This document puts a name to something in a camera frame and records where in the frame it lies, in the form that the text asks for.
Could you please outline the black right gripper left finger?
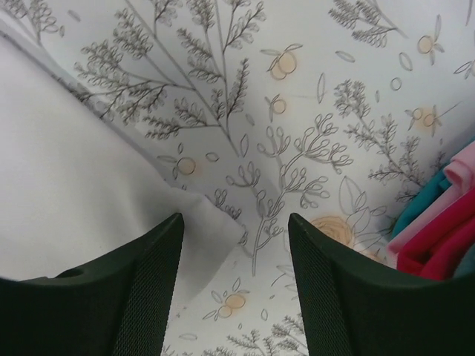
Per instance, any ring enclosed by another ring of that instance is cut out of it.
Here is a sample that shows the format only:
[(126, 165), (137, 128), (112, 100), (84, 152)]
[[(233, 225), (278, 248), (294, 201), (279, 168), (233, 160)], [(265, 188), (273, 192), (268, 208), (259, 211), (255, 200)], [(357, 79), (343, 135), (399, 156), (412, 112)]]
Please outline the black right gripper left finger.
[(1, 281), (3, 355), (158, 355), (184, 233), (173, 214), (57, 277)]

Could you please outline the white t shirt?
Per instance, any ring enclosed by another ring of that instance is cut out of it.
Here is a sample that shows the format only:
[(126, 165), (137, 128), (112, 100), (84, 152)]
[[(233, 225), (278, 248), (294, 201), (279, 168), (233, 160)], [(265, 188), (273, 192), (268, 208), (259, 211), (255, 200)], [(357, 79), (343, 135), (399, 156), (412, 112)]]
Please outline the white t shirt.
[(240, 238), (203, 195), (159, 171), (9, 40), (1, 41), (1, 275), (53, 277), (141, 237), (174, 213), (178, 286), (191, 297)]

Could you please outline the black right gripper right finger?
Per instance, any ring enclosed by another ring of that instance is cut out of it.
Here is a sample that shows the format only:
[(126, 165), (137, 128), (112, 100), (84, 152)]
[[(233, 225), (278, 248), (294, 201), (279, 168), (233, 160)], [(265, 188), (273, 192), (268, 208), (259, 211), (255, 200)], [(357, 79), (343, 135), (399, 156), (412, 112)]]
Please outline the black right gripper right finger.
[(288, 230), (311, 356), (474, 353), (473, 275), (437, 282), (405, 274), (298, 214)]

